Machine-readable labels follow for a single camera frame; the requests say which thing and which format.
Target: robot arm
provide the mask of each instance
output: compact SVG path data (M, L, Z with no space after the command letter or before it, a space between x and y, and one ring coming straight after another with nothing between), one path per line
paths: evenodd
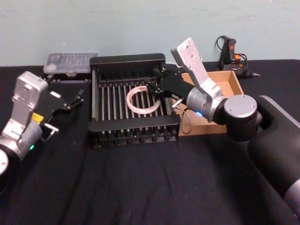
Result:
M148 82L148 91L157 99L174 98L208 121L226 124L227 134L237 142L250 141L250 158L300 221L300 123L267 96L257 101L247 95L225 98L208 77L192 39L171 52L183 67L166 64L155 70L161 82ZM181 79L183 72L195 86ZM263 131L257 133L258 127Z
M48 140L59 131L48 123L52 117L70 113L83 103L83 90L70 103L56 92L49 92L48 83L52 79L48 76L45 81L27 71L16 80L13 111L0 135L0 193L33 145L40 138L44 140L42 127L51 130Z

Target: black cylinder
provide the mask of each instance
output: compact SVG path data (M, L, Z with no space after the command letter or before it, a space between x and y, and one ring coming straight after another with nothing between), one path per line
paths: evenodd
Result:
M257 133L257 103L247 95L236 95L224 104L229 137L238 142L251 140Z

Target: clear plastic case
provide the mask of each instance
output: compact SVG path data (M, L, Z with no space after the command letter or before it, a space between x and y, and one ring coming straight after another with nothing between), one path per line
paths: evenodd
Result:
M66 74L69 77L90 73L90 59L98 53L52 53L44 66L45 74Z

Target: silver metal plate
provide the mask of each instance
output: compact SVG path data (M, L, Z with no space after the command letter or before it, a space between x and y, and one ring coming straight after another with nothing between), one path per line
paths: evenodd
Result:
M257 102L249 95L235 95L226 100L224 109L235 118L246 118L257 110Z

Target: metal rod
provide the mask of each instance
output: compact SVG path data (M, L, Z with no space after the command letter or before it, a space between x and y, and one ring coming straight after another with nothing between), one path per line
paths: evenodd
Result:
M129 116L128 116L127 101L126 101L126 97L127 97L126 86L125 85L123 86L123 90L124 90L124 102L125 102L125 116L126 116L126 119L128 119Z
M101 87L101 120L104 120L104 87L102 85Z
M155 98L152 95L153 104L155 104ZM158 116L158 110L155 110L155 115Z
M137 108L140 108L140 103L139 103L139 98L138 98L138 96L137 95L135 95L135 104L136 104L136 107Z
M112 85L112 109L113 109L113 119L117 119L117 112L116 112L116 92L115 92L115 86Z
M172 113L172 110L171 110L172 101L169 97L166 97L164 99L164 101L165 101L165 109L167 111L167 115L171 115L171 113Z
M135 117L135 114L133 111L131 111L131 118L134 118Z
M159 109L160 109L160 113L161 115L163 116L164 115L164 111L163 111L163 106L162 106L162 102L160 101L160 104L159 104Z
M140 108L139 98L138 98L137 94L135 94L135 104L136 104L137 108Z
M107 84L107 119L111 119L111 103L110 103L110 95L109 95L109 85Z
M141 102L142 102L142 108L144 109L145 108L145 103L144 103L144 96L143 96L143 93L140 92L140 96L141 96Z
M148 107L150 107L150 99L149 99L149 93L148 92L146 92L146 98L147 98Z
M123 111L122 111L122 102L121 102L121 87L120 84L118 85L118 96L119 96L119 113L120 113L120 120L123 119Z

